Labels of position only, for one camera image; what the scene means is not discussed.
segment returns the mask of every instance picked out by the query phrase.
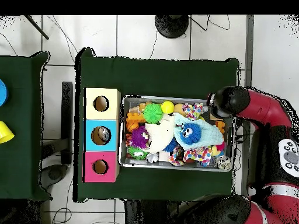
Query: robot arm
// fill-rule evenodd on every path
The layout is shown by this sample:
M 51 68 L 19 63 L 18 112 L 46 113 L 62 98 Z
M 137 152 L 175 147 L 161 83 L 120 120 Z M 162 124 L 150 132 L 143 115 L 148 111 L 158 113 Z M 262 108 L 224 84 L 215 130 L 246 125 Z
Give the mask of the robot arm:
M 218 197 L 193 208 L 182 224 L 299 224 L 299 158 L 281 103 L 244 87 L 225 87 L 207 101 L 218 118 L 241 117 L 256 131 L 250 157 L 256 195 Z

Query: polka dot fabric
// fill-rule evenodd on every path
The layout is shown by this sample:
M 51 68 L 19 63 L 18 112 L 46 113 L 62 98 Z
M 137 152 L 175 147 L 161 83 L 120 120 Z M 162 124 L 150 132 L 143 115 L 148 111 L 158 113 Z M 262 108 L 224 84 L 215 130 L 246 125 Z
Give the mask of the polka dot fabric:
M 184 165 L 184 162 L 183 162 L 182 160 L 176 160 L 177 155 L 178 155 L 178 152 L 179 152 L 179 149 L 180 149 L 180 146 L 177 146 L 177 147 L 173 150 L 173 154 L 172 154 L 172 156 L 170 156 L 170 157 L 168 158 L 168 161 L 169 161 L 172 165 L 174 165 L 175 167 Z
M 193 106 L 191 104 L 185 104 L 183 106 L 183 111 L 186 113 L 186 118 L 190 120 L 198 120 L 200 115 L 204 113 L 203 103 L 195 103 Z
M 188 159 L 198 160 L 202 166 L 206 167 L 210 164 L 211 154 L 211 146 L 187 150 L 184 154 L 183 161 L 186 162 Z

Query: green table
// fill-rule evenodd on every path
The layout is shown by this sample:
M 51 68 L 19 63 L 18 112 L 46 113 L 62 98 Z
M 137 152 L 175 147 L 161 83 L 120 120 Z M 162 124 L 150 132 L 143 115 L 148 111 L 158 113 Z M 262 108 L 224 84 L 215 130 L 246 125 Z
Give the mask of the green table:
M 76 58 L 74 200 L 127 198 L 191 201 L 230 194 L 232 170 L 226 173 L 121 167 L 115 183 L 82 182 L 83 88 L 117 88 L 122 95 L 206 99 L 210 92 L 237 84 L 239 62 L 98 58 L 91 48 Z
M 9 91 L 0 107 L 15 137 L 0 144 L 0 198 L 47 200 L 39 186 L 41 161 L 41 70 L 49 53 L 26 57 L 0 56 L 0 79 Z

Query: yellow cup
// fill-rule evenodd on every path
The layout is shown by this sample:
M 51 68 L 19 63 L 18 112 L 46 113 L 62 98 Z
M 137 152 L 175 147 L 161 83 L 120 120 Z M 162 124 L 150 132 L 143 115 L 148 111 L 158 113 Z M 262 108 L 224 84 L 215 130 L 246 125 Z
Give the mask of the yellow cup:
M 13 139 L 14 136 L 15 135 L 6 126 L 6 124 L 0 121 L 0 144 L 8 142 L 9 140 Z

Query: blue bowl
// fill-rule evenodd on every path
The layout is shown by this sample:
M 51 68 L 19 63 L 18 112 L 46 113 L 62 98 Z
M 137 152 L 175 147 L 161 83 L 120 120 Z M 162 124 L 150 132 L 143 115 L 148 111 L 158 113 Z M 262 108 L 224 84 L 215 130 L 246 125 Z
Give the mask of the blue bowl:
M 0 107 L 6 102 L 8 98 L 8 90 L 3 81 L 0 80 Z

